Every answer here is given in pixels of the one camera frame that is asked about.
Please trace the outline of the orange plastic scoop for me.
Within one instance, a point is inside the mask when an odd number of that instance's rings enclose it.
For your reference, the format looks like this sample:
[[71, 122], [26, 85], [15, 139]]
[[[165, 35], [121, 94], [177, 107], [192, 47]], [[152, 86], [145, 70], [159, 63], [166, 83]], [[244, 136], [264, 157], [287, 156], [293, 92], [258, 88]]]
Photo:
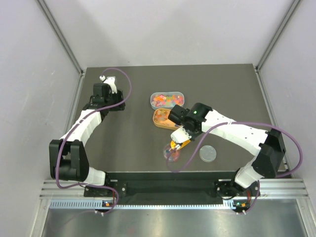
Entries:
[[191, 141], [190, 140], [187, 140], [183, 143], [176, 143], [174, 141], [171, 141], [170, 143], [170, 151], [177, 151], [177, 150], [180, 150], [182, 149], [183, 147], [185, 147], [186, 145], [188, 145]]

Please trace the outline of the clear round jar lid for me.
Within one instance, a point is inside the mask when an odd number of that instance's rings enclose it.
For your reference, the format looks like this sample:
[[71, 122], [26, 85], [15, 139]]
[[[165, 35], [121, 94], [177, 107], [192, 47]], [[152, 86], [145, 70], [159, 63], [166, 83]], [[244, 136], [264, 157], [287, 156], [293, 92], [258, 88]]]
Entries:
[[216, 156], [217, 152], [211, 145], [204, 145], [199, 150], [199, 157], [204, 162], [213, 162], [215, 161]]

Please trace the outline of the clear round jar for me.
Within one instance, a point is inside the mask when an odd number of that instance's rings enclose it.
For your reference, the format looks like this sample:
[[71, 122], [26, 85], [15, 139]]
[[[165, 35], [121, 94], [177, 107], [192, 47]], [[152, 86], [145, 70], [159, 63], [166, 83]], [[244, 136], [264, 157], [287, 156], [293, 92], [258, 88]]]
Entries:
[[180, 150], [173, 150], [170, 144], [167, 144], [163, 149], [163, 156], [169, 162], [176, 162], [180, 156]]

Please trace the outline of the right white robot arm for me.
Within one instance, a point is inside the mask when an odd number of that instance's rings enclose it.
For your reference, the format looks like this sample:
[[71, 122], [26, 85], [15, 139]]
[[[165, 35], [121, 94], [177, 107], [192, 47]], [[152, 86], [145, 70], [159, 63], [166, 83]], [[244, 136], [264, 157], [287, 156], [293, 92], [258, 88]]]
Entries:
[[213, 134], [232, 142], [251, 153], [254, 158], [239, 168], [232, 180], [217, 185], [223, 197], [243, 195], [262, 178], [275, 178], [286, 149], [280, 131], [253, 128], [220, 114], [210, 106], [195, 103], [191, 109], [174, 106], [168, 119], [179, 126], [171, 134], [170, 147], [180, 150], [201, 134]]

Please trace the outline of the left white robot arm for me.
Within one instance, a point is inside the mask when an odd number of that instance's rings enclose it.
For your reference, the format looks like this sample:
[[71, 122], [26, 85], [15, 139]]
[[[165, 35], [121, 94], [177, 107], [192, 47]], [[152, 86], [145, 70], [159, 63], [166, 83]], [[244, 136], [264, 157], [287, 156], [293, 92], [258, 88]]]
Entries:
[[51, 178], [93, 185], [100, 195], [108, 195], [112, 190], [110, 178], [106, 172], [90, 166], [85, 145], [109, 112], [124, 109], [123, 92], [117, 89], [115, 77], [94, 84], [93, 94], [77, 121], [65, 135], [49, 144]]

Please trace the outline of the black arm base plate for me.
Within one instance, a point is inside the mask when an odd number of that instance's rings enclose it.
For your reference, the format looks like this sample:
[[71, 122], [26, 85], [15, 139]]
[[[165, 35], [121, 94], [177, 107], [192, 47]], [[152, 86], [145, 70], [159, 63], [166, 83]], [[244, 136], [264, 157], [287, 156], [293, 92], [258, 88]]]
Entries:
[[109, 182], [118, 204], [219, 204], [222, 198], [246, 198], [230, 180], [118, 180]]

